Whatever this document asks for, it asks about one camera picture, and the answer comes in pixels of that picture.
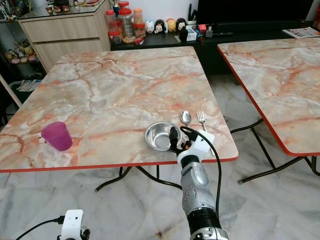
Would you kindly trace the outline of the glass display shelf with toys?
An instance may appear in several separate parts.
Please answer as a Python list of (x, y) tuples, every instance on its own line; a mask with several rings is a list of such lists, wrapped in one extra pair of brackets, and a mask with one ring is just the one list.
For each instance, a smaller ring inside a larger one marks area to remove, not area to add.
[(18, 22), (34, 13), (37, 3), (39, 0), (0, 0), (0, 73), (11, 74), (15, 82), (42, 80), (46, 75), (41, 58)]

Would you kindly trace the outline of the stainless steel bowl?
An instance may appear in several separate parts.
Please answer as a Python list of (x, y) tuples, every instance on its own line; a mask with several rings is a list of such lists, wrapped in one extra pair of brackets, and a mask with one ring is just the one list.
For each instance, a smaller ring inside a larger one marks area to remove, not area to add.
[(144, 133), (146, 143), (154, 150), (172, 151), (170, 150), (170, 129), (176, 127), (180, 137), (179, 142), (183, 141), (183, 133), (176, 124), (170, 122), (155, 122), (151, 124)]

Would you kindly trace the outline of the yellow round figurine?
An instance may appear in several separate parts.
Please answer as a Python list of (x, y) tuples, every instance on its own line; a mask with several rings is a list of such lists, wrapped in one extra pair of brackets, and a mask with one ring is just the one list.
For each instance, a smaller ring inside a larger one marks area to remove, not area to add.
[(169, 18), (166, 21), (167, 32), (174, 33), (177, 31), (177, 21), (174, 18)]

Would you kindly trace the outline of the marble pattern folding table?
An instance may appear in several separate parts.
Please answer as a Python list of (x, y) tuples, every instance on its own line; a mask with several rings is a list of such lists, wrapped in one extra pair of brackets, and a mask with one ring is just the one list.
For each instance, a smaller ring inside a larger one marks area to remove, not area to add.
[[(64, 55), (0, 131), (0, 185), (11, 173), (173, 165), (176, 154), (145, 140), (156, 122), (180, 124), (203, 111), (218, 155), (232, 162), (237, 146), (192, 46)], [(72, 146), (59, 151), (41, 136), (64, 122)]]
[(320, 38), (220, 43), (218, 51), (282, 151), (291, 160), (240, 179), (240, 185), (320, 157)]

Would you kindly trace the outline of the metal fork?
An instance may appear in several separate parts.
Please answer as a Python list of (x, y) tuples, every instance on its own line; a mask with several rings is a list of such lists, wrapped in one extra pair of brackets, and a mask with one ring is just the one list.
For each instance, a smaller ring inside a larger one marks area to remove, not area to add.
[(207, 128), (206, 128), (206, 115), (205, 115), (205, 112), (203, 112), (203, 110), (199, 110), (197, 113), (196, 113), (196, 116), (197, 116), (197, 119), (198, 119), (198, 122), (201, 124), (202, 126), (202, 130), (205, 131), (205, 132), (208, 132), (207, 131)]

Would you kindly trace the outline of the black television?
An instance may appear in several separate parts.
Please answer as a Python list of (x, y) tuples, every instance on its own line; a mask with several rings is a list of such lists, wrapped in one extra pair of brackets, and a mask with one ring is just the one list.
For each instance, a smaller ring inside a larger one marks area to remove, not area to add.
[(293, 22), (306, 19), (315, 0), (198, 0), (202, 24)]

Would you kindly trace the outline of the white stick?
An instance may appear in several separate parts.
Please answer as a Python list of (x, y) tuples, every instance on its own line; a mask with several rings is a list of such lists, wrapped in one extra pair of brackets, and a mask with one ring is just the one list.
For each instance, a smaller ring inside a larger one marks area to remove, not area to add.
[(18, 109), (22, 108), (23, 102), (18, 98), (14, 90), (10, 87), (10, 83), (13, 83), (16, 80), (13, 75), (11, 74), (1, 74), (0, 83), (7, 91), (9, 96), (13, 99), (13, 102), (18, 107)]

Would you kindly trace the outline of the short clear jar red lid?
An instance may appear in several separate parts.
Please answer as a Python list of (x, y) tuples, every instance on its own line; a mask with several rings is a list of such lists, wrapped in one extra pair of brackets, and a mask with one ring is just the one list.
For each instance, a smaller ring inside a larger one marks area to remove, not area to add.
[(109, 31), (109, 40), (111, 46), (118, 46), (122, 44), (122, 33), (121, 30)]

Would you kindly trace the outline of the printed magazine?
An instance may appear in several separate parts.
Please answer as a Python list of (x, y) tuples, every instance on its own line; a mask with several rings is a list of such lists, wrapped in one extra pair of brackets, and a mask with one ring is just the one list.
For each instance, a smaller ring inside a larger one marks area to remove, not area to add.
[(311, 26), (300, 29), (282, 29), (284, 34), (287, 34), (295, 39), (306, 39), (320, 37), (320, 31)]

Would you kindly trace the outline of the small white box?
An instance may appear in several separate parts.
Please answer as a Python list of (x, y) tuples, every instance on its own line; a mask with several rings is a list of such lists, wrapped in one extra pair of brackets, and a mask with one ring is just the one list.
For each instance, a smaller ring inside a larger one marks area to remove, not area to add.
[(192, 27), (185, 28), (186, 30), (186, 42), (196, 41), (198, 39), (198, 32)]

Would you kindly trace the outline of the large clear jar red lid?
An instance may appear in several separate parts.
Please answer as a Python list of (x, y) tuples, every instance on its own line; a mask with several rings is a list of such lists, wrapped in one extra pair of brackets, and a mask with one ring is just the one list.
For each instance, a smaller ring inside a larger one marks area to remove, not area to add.
[(119, 7), (118, 22), (121, 28), (122, 42), (124, 44), (132, 44), (135, 38), (134, 16), (128, 7)]

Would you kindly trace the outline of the purple plastic cup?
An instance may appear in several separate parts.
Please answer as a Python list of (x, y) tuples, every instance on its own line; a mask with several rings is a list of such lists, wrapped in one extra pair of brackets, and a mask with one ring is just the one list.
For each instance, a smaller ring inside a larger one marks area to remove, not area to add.
[(67, 125), (62, 121), (52, 122), (42, 128), (41, 137), (58, 151), (66, 151), (73, 145)]

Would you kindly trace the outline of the light wooden drawer cabinet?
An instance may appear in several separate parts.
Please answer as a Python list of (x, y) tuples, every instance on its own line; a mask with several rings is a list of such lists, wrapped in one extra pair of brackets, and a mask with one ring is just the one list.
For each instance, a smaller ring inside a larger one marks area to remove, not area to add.
[(109, 0), (66, 0), (67, 12), (48, 13), (47, 0), (35, 0), (36, 7), (18, 19), (25, 36), (46, 71), (64, 55), (110, 50), (106, 10)]

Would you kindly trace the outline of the green basket with papers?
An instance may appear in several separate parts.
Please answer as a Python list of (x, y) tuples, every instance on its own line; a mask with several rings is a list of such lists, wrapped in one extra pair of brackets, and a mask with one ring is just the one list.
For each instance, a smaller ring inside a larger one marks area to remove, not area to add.
[(41, 79), (21, 80), (9, 83), (11, 91), (16, 94), (20, 103), (25, 103), (30, 94), (41, 84)]

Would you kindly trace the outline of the slim clear jar red lid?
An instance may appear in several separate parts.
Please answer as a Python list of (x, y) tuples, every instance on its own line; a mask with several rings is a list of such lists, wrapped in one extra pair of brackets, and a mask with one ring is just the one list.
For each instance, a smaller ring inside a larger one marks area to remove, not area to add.
[(115, 11), (108, 9), (105, 12), (105, 22), (107, 25), (107, 34), (110, 37), (117, 36), (121, 33), (121, 28), (118, 25), (118, 18), (115, 16)]

